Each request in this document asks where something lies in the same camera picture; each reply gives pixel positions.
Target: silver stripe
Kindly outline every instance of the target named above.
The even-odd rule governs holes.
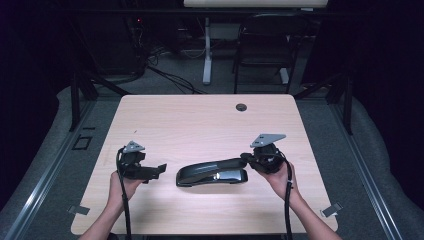
[[[57,174],[59,173],[64,163],[65,155],[72,146],[71,143],[78,138],[79,132],[82,129],[82,125],[87,120],[89,113],[91,113],[94,108],[94,105],[95,102],[93,101],[88,101],[84,105],[81,111],[80,123],[75,128],[74,132],[70,132],[66,136],[62,146],[59,149],[58,155],[41,176],[40,181],[38,182],[37,186],[35,186],[22,211],[16,218],[12,227],[9,229],[9,232],[6,235],[6,239],[22,239],[24,237],[32,220],[37,214],[41,204],[43,203],[51,186],[54,183],[54,180],[56,179]]]
[[[383,227],[384,232],[388,239],[403,239],[399,229],[394,222],[390,211],[384,201],[383,197],[380,194],[380,191],[377,188],[374,179],[368,170],[368,167],[364,161],[364,158],[361,154],[361,151],[356,144],[354,136],[351,136],[347,133],[344,128],[344,125],[341,120],[341,110],[336,109],[334,105],[329,105],[331,112],[333,113],[334,118],[336,119],[337,125],[340,128],[343,136],[346,139],[346,142],[349,144],[349,147],[352,151],[352,154],[355,159],[356,170],[358,171],[359,177],[361,178],[362,183],[364,184],[365,190],[368,193],[368,197],[374,207],[374,210],[377,214],[378,219],[380,220],[381,226]]]

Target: controller cable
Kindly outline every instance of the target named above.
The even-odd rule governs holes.
[[[286,221],[286,232],[287,232],[287,239],[292,240],[293,235],[291,231],[291,224],[290,224],[290,193],[292,190],[293,180],[292,180],[292,169],[290,166],[289,161],[286,159],[284,154],[282,152],[279,152],[281,155],[274,155],[274,157],[280,158],[283,160],[283,163],[287,164],[287,186],[286,186],[286,195],[284,198],[284,216]]]
[[[125,224],[127,227],[127,235],[125,236],[126,240],[131,240],[131,220],[130,220],[130,208],[128,205],[128,197],[127,197],[127,192],[125,191],[125,186],[124,186],[124,175],[125,175],[125,170],[122,173],[119,167],[119,156],[122,154],[124,148],[121,148],[118,150],[118,153],[116,154],[116,168],[117,168],[117,172],[118,172],[118,176],[119,176],[119,181],[121,183],[121,188],[122,188],[122,202],[124,205],[124,212],[125,212]]]

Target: wrist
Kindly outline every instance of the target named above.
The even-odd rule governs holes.
[[[301,208],[306,204],[306,201],[303,199],[303,197],[300,195],[299,192],[292,191],[290,194],[290,208],[292,210]]]
[[[122,201],[119,202],[108,202],[105,207],[105,211],[108,213],[121,214],[124,211],[124,204]]]

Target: forearm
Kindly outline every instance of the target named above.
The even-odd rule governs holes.
[[[309,239],[341,239],[322,219],[320,219],[314,211],[309,207],[301,196],[290,198],[290,208],[302,222]]]
[[[91,227],[80,237],[80,239],[104,240],[107,239],[109,233],[123,212],[122,204],[108,204],[97,220]]]

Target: metal rail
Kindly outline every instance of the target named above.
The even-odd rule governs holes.
[[[368,12],[332,12],[327,10],[303,11],[300,8],[175,8],[175,9],[71,9],[51,8],[51,13],[64,15],[110,15],[145,17],[245,17],[257,13],[278,13],[282,15],[301,14],[307,17],[333,20],[364,20]]]
[[[80,124],[76,127],[74,132],[69,132],[66,136],[64,142],[59,148],[56,158],[51,162],[41,176],[40,181],[35,186],[22,211],[9,229],[5,239],[22,239],[25,236],[26,231],[49,193],[50,188],[64,164],[66,153],[72,147],[71,143],[78,138],[79,132],[82,130],[82,125],[87,120],[90,115],[89,113],[91,113],[94,108],[94,105],[95,102],[88,101],[83,107]]]
[[[359,174],[359,177],[364,184],[365,190],[367,191],[368,197],[371,201],[371,204],[374,207],[374,210],[377,214],[378,219],[380,220],[381,226],[383,227],[384,232],[386,233],[387,239],[401,240],[402,235],[399,232],[399,229],[396,226],[396,223],[389,211],[389,208],[386,205],[386,202],[383,199],[383,196],[380,194],[378,187],[372,177],[365,160],[361,154],[361,151],[356,144],[355,138],[353,135],[349,135],[346,129],[343,126],[341,119],[341,111],[334,104],[329,105],[331,112],[333,113],[334,118],[338,124],[340,131],[343,133],[346,142],[348,143],[353,157],[355,159],[354,165]]]

